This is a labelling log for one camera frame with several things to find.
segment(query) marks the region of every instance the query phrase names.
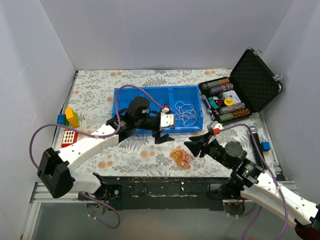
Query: white backdrop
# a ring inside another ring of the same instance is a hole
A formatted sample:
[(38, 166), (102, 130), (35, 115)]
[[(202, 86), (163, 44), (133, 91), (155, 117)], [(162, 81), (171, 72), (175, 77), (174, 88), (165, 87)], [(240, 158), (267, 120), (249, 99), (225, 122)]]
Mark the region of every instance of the white backdrop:
[[(38, 179), (30, 138), (57, 120), (75, 69), (39, 0), (0, 0), (0, 12), (0, 239), (17, 240)], [(54, 131), (38, 135), (38, 163)]]
[(265, 110), (282, 169), (299, 193), (320, 202), (320, 2), (295, 0), (263, 60), (284, 77)]
[(293, 0), (40, 0), (77, 70), (233, 68)]

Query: white wire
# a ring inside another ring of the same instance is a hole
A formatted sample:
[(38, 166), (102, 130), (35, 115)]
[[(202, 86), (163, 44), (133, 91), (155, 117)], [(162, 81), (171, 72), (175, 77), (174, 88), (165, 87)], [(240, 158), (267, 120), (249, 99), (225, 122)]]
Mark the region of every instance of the white wire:
[[(183, 107), (184, 106), (187, 106), (189, 107), (190, 109), (187, 109), (187, 110), (183, 110)], [(176, 120), (182, 120), (182, 124), (185, 126), (185, 127), (188, 127), (188, 126), (192, 126), (193, 124), (195, 124), (198, 120), (198, 117), (197, 117), (197, 113), (196, 113), (196, 110), (195, 110), (195, 107), (192, 105), (192, 104), (185, 104), (183, 101), (177, 101), (174, 105), (175, 107), (175, 116), (176, 116)], [(190, 124), (186, 124), (189, 120), (192, 120), (194, 119), (194, 122), (193, 123), (190, 123)]]

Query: blue cube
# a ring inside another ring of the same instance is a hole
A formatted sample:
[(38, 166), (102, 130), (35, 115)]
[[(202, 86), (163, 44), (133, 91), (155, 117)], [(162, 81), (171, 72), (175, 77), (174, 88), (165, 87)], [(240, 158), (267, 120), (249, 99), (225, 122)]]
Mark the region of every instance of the blue cube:
[(67, 121), (67, 117), (65, 114), (59, 114), (58, 118), (56, 119), (57, 124), (65, 125)]
[(271, 149), (270, 144), (267, 141), (261, 142), (261, 147), (264, 152), (268, 152)]

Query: blue plastic tray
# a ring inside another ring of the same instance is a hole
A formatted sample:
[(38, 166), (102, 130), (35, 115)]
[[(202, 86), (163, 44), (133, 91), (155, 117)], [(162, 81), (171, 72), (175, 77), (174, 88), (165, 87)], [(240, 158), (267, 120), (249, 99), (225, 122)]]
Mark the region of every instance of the blue plastic tray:
[[(178, 101), (184, 104), (192, 104), (194, 106), (197, 121), (191, 126), (184, 126), (182, 120), (175, 121), (175, 127), (167, 127), (163, 130), (164, 133), (193, 133), (202, 130), (204, 115), (201, 108), (200, 92), (198, 86), (155, 86), (142, 87), (148, 94), (153, 97), (160, 105), (169, 105), (173, 114), (176, 114), (175, 104)], [(114, 101), (118, 88), (114, 89)], [(120, 90), (118, 96), (119, 110), (125, 109), (129, 103), (137, 96), (148, 98), (144, 93), (136, 88), (126, 87)], [(160, 108), (150, 100), (150, 108), (152, 111), (160, 111)], [(116, 115), (115, 102), (113, 102), (112, 116)], [(136, 134), (151, 134), (152, 131), (137, 129)]]

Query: floral tablecloth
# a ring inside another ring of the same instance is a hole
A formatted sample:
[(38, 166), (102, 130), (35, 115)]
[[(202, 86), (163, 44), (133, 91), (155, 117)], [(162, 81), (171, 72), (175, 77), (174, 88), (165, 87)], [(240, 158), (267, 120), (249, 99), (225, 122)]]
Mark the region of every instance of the floral tablecloth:
[[(68, 101), (80, 119), (80, 131), (92, 133), (106, 120), (112, 117), (114, 88), (125, 84), (142, 87), (186, 86), (228, 76), (231, 69), (211, 70), (81, 70), (78, 72), (74, 87)], [(207, 132), (207, 125), (212, 122), (202, 103), (203, 130), (201, 132), (171, 134), (175, 141), (155, 145), (151, 135), (134, 135), (114, 147), (103, 150), (82, 164), (77, 172), (96, 172), (101, 176), (157, 176), (157, 177), (229, 177), (231, 171), (212, 158), (196, 158), (191, 168), (177, 166), (170, 153), (177, 146), (185, 150), (184, 142), (190, 136)], [(258, 128), (260, 140), (266, 140), (264, 124), (260, 114), (241, 121)], [(63, 129), (59, 129), (55, 149), (59, 149), (63, 137)], [(254, 161), (253, 151), (244, 127), (237, 127), (222, 132), (217, 140), (223, 146), (229, 141), (238, 141), (248, 152), (247, 158)], [(274, 155), (272, 151), (265, 153), (265, 160), (273, 169)]]

